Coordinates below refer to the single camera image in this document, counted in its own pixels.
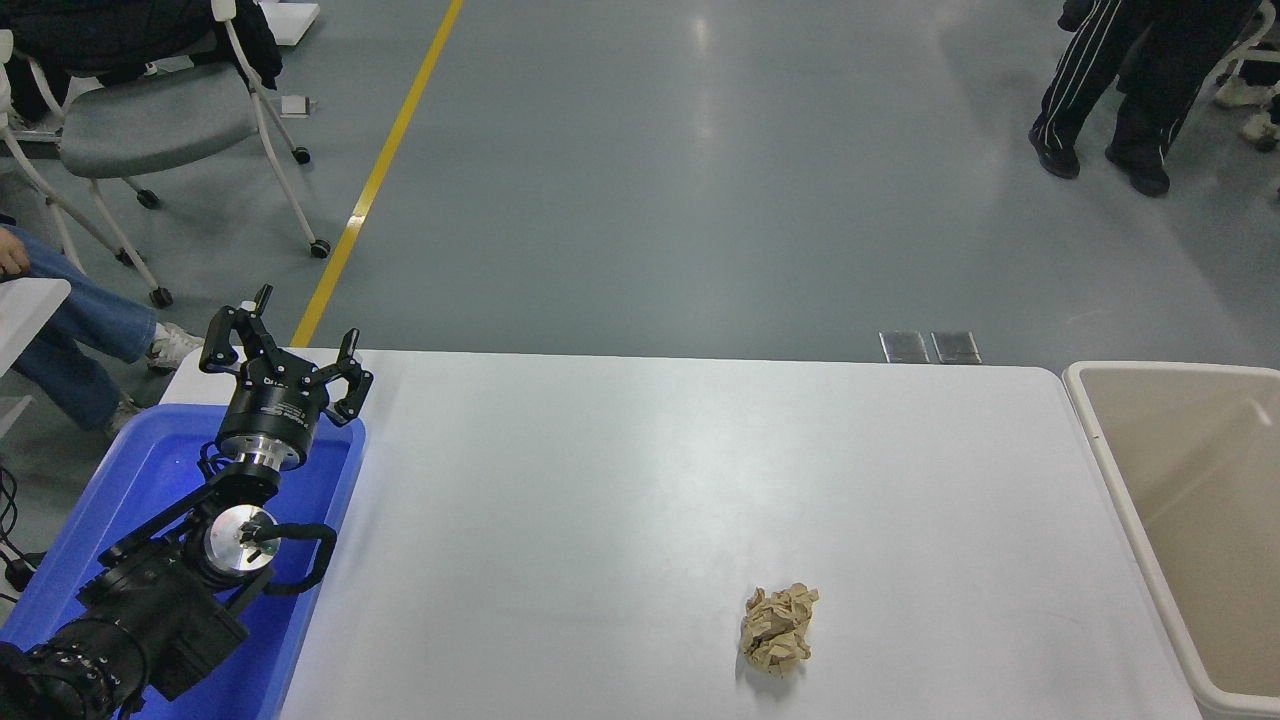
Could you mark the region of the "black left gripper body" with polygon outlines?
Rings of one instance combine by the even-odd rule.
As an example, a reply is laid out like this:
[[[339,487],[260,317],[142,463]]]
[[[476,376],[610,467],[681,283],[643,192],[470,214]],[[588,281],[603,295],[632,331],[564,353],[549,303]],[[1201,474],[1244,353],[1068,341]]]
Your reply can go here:
[[[250,438],[262,437],[280,441],[293,454],[307,454],[329,402],[323,387],[239,375],[218,432],[218,447],[232,454]]]

